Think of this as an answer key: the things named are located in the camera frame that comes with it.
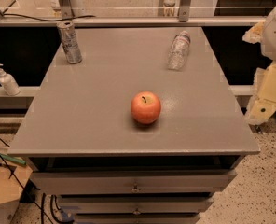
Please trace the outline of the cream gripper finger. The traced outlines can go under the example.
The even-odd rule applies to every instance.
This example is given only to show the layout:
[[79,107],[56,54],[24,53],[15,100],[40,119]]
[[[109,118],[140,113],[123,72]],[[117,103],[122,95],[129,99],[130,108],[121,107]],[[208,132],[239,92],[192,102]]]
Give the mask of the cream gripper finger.
[[242,37],[242,40],[251,44],[260,43],[262,38],[263,28],[264,28],[264,22],[263,21],[258,22],[257,24],[252,26],[248,31],[245,32],[245,34]]
[[250,125],[261,125],[276,112],[276,61],[266,69],[257,68],[253,95],[246,107],[245,120]]

